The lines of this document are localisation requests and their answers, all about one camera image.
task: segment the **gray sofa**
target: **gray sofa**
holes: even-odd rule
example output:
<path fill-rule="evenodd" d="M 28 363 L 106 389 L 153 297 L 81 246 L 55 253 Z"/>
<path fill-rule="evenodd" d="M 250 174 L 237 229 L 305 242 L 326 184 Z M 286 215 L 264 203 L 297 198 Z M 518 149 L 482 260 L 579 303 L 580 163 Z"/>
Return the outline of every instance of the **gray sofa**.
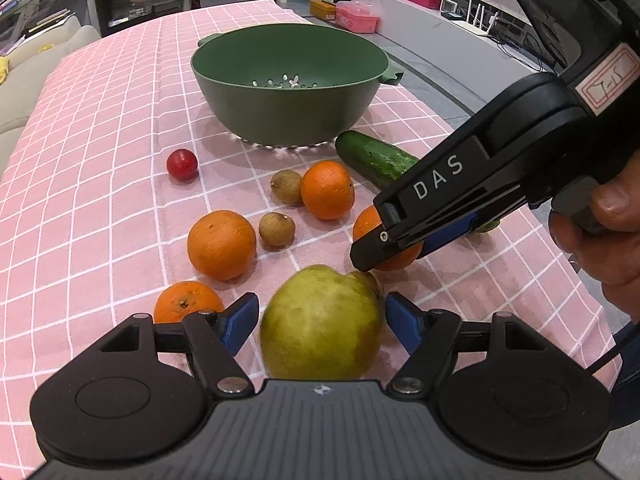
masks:
<path fill-rule="evenodd" d="M 9 75 L 0 85 L 0 174 L 4 173 L 47 76 L 67 54 L 99 39 L 93 27 L 81 27 L 72 16 L 64 25 L 28 41 L 7 56 Z M 54 46 L 38 52 L 49 44 Z"/>

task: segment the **cucumber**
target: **cucumber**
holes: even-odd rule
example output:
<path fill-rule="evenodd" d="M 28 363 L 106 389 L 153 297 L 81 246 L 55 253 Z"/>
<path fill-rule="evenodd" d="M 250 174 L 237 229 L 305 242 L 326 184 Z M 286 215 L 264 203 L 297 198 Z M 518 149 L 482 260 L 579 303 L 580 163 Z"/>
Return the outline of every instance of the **cucumber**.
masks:
<path fill-rule="evenodd" d="M 420 160 L 400 148 L 354 130 L 338 135 L 335 151 L 347 166 L 380 189 Z"/>

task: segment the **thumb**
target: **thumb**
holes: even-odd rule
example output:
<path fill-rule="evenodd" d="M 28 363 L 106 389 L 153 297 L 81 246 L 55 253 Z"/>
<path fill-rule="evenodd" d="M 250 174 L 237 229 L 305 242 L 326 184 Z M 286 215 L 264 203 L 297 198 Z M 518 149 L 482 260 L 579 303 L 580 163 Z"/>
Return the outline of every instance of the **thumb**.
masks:
<path fill-rule="evenodd" d="M 640 231 L 640 150 L 617 177 L 591 192 L 591 210 L 611 231 Z"/>

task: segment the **orange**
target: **orange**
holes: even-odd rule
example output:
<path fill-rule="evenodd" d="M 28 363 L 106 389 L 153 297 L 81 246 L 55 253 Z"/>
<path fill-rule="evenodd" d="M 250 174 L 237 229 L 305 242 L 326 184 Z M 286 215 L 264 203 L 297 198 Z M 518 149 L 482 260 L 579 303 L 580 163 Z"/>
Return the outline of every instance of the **orange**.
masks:
<path fill-rule="evenodd" d="M 214 280 L 232 280 L 255 258 L 255 230 L 233 211 L 214 211 L 198 220 L 187 237 L 191 264 Z"/>
<path fill-rule="evenodd" d="M 356 223 L 353 225 L 353 241 L 363 237 L 369 231 L 375 229 L 382 220 L 378 215 L 376 207 L 372 204 L 362 211 L 356 218 Z M 408 267 L 412 264 L 420 254 L 422 250 L 422 242 L 417 243 L 411 247 L 406 248 L 396 256 L 389 258 L 386 262 L 379 264 L 376 267 L 377 270 L 400 270 Z"/>
<path fill-rule="evenodd" d="M 302 202 L 321 220 L 337 220 L 353 207 L 355 193 L 347 169 L 339 162 L 314 164 L 300 182 Z"/>
<path fill-rule="evenodd" d="M 204 283 L 178 282 L 160 294 L 154 309 L 154 322 L 178 323 L 191 312 L 222 312 L 224 309 L 218 295 Z"/>

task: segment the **finger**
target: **finger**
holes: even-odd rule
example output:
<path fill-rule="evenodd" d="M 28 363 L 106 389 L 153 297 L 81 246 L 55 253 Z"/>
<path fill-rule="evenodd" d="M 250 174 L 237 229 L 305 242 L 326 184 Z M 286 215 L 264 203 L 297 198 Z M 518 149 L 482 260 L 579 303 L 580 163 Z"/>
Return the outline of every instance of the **finger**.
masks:
<path fill-rule="evenodd" d="M 552 211 L 549 214 L 549 232 L 565 253 L 575 253 L 582 245 L 582 230 L 567 216 Z"/>
<path fill-rule="evenodd" d="M 584 237 L 574 253 L 584 272 L 607 285 L 624 285 L 640 275 L 638 233 Z"/>
<path fill-rule="evenodd" d="M 629 314 L 634 323 L 640 320 L 640 277 L 625 285 L 602 285 L 602 294 L 622 312 Z"/>
<path fill-rule="evenodd" d="M 622 172 L 591 192 L 591 210 L 609 230 L 640 230 L 640 150 L 635 152 Z"/>

